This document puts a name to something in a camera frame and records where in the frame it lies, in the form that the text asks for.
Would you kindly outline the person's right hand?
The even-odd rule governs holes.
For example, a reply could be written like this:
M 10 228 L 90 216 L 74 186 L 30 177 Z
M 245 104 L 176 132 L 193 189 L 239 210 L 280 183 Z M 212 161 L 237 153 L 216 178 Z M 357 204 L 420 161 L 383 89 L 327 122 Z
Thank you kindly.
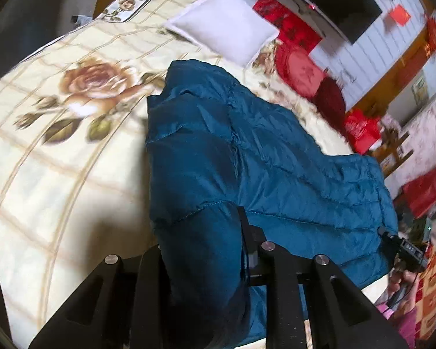
M 387 292 L 389 296 L 398 292 L 402 286 L 405 286 L 409 292 L 408 299 L 414 297 L 417 292 L 417 274 L 408 270 L 393 270 L 388 278 Z

